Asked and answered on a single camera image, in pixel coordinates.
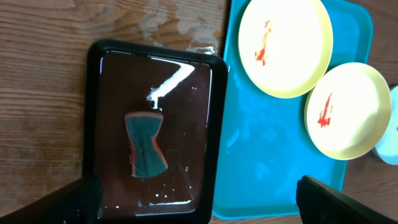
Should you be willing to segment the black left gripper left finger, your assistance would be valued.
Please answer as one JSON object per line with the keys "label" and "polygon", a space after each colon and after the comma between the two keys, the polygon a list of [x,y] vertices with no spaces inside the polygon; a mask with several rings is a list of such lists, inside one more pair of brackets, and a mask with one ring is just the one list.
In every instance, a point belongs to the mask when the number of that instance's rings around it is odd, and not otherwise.
{"label": "black left gripper left finger", "polygon": [[99,177],[84,177],[1,217],[1,223],[94,223],[98,219],[102,195]]}

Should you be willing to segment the light blue plate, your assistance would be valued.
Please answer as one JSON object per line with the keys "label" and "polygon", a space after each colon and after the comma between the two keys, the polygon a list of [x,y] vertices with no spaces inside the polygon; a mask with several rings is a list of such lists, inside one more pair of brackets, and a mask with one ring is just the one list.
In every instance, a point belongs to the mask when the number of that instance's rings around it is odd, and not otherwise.
{"label": "light blue plate", "polygon": [[388,127],[373,149],[373,153],[390,165],[397,165],[398,132],[397,132],[397,86],[391,90],[392,113]]}

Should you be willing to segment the green orange sponge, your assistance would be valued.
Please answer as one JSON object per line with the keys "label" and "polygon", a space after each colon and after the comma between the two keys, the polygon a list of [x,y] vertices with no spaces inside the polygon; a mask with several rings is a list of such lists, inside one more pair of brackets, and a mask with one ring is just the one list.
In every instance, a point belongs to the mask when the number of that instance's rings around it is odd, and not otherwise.
{"label": "green orange sponge", "polygon": [[131,146],[132,176],[155,177],[168,169],[167,161],[157,143],[163,115],[149,111],[127,113],[124,116]]}

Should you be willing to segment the yellow plate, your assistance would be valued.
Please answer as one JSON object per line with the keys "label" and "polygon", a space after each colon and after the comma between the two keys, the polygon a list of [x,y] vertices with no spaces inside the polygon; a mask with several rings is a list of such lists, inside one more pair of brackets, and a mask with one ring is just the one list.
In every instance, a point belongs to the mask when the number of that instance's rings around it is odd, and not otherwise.
{"label": "yellow plate", "polygon": [[253,0],[238,32],[239,57],[250,80],[277,98],[310,91],[325,74],[333,29],[320,0]]}
{"label": "yellow plate", "polygon": [[305,104],[305,127],[315,147],[341,161],[368,153],[385,133],[392,100],[385,78],[372,66],[339,65],[317,83]]}

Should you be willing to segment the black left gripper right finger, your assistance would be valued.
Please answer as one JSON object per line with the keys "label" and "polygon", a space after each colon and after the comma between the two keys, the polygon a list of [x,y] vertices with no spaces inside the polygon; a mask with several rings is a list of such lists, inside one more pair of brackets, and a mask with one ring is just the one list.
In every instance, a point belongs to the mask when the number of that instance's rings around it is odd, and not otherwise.
{"label": "black left gripper right finger", "polygon": [[303,224],[397,224],[309,175],[297,182],[296,203]]}

